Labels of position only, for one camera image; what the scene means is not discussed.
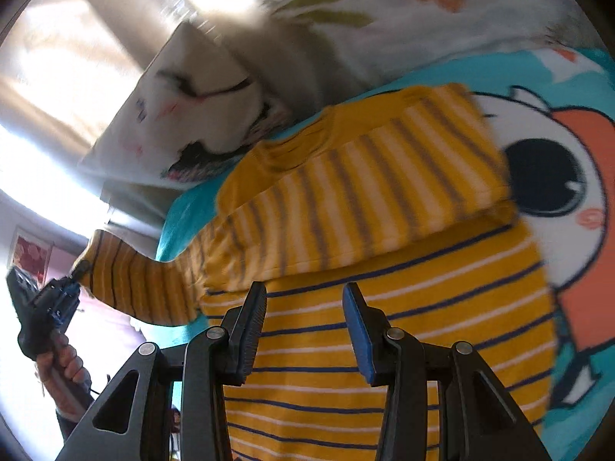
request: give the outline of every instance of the picture frame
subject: picture frame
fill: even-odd
[[[8,267],[17,265],[32,275],[42,288],[47,275],[47,266],[53,244],[42,240],[24,229],[15,229],[13,243],[8,255]]]

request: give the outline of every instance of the cartoon face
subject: cartoon face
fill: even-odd
[[[521,88],[476,95],[505,152],[515,202],[539,240],[550,282],[575,282],[602,247],[607,199],[600,172],[573,131]]]

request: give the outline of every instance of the person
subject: person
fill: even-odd
[[[91,377],[83,366],[83,360],[77,355],[77,350],[69,344],[65,334],[59,332],[52,334],[52,341],[55,352],[38,355],[36,367],[43,386],[55,402],[60,431],[66,441],[83,417],[84,411],[76,407],[75,401],[67,394],[66,387],[58,382],[58,375],[52,372],[53,360],[57,359],[67,379],[83,386],[88,392],[90,392]]]

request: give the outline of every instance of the yellow sweater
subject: yellow sweater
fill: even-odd
[[[175,261],[98,232],[93,294],[137,318],[219,322],[253,280],[268,312],[241,388],[227,387],[233,449],[247,459],[373,459],[385,390],[358,373],[345,282],[420,340],[468,340],[538,424],[548,400],[552,303],[505,162],[459,85],[413,87],[328,109],[259,143],[218,196],[218,215]],[[429,387],[429,457],[437,457]]]

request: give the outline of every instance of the human hand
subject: human hand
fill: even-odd
[[[68,344],[64,334],[54,332],[51,336],[55,352],[47,352],[36,357],[36,367],[43,386],[53,398],[58,413],[64,418],[78,423],[85,414],[85,409],[73,397],[61,374],[67,380],[90,390],[90,373],[83,367],[83,360],[77,350]]]

